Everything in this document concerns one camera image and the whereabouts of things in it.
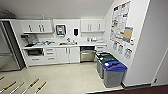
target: trash bin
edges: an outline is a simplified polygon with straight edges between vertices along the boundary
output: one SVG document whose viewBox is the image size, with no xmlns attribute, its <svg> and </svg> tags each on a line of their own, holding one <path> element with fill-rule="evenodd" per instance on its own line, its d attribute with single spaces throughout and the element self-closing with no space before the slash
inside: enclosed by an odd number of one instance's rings
<svg viewBox="0 0 168 94">
<path fill-rule="evenodd" d="M 104 56 L 100 58 L 99 61 L 99 76 L 101 79 L 104 78 L 104 70 L 103 70 L 103 64 L 107 62 L 112 62 L 112 61 L 118 61 L 114 56 Z"/>
<path fill-rule="evenodd" d="M 121 62 L 108 62 L 104 64 L 104 85 L 106 88 L 120 86 L 127 67 Z"/>
<path fill-rule="evenodd" d="M 110 53 L 107 52 L 102 52 L 102 53 L 96 53 L 96 58 L 97 58 L 97 72 L 100 72 L 100 58 L 103 56 L 112 56 Z"/>
</svg>

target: paper towel dispenser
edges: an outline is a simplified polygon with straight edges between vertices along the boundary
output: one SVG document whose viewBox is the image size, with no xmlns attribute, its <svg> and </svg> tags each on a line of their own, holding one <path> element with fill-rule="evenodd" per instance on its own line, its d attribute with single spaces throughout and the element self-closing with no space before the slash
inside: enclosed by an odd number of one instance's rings
<svg viewBox="0 0 168 94">
<path fill-rule="evenodd" d="M 66 34 L 66 27 L 65 25 L 56 25 L 56 32 L 59 36 L 65 36 Z"/>
</svg>

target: coffee maker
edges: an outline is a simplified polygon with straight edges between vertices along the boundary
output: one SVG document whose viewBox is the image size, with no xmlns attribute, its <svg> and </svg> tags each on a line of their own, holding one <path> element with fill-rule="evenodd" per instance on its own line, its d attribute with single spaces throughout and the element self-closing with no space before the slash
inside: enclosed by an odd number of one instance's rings
<svg viewBox="0 0 168 94">
<path fill-rule="evenodd" d="M 38 41 L 36 34 L 23 34 L 21 38 L 26 40 L 27 45 L 25 47 L 31 47 L 34 45 L 33 41 Z"/>
</svg>

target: countertop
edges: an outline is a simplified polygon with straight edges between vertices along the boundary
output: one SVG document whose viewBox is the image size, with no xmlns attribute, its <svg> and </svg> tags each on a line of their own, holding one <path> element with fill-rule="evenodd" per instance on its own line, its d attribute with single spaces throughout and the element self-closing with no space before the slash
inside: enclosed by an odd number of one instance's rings
<svg viewBox="0 0 168 94">
<path fill-rule="evenodd" d="M 35 45 L 32 47 L 24 47 L 22 49 L 32 49 L 32 48 L 60 48 L 60 47 L 78 47 L 78 46 L 107 46 L 106 43 L 97 43 L 97 42 L 87 42 L 87 41 L 80 41 L 77 42 L 75 45 L 59 45 L 60 42 L 51 43 L 49 45 Z"/>
</svg>

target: gray floor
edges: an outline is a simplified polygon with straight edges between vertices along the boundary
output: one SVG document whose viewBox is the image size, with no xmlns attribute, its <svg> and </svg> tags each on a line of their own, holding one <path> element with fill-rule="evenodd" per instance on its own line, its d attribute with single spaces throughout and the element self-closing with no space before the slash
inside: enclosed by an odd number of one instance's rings
<svg viewBox="0 0 168 94">
<path fill-rule="evenodd" d="M 15 87 L 22 82 L 25 84 L 14 94 L 21 94 L 35 79 L 39 81 L 28 90 L 26 94 L 34 94 L 37 88 L 43 83 L 46 85 L 38 94 L 85 94 L 89 92 L 101 92 L 123 89 L 121 86 L 115 88 L 105 88 L 103 80 L 100 79 L 96 63 L 79 63 L 50 66 L 34 66 L 24 68 L 21 71 L 0 73 L 0 89 L 8 86 L 10 83 L 17 81 L 12 87 L 2 94 L 9 94 Z"/>
</svg>

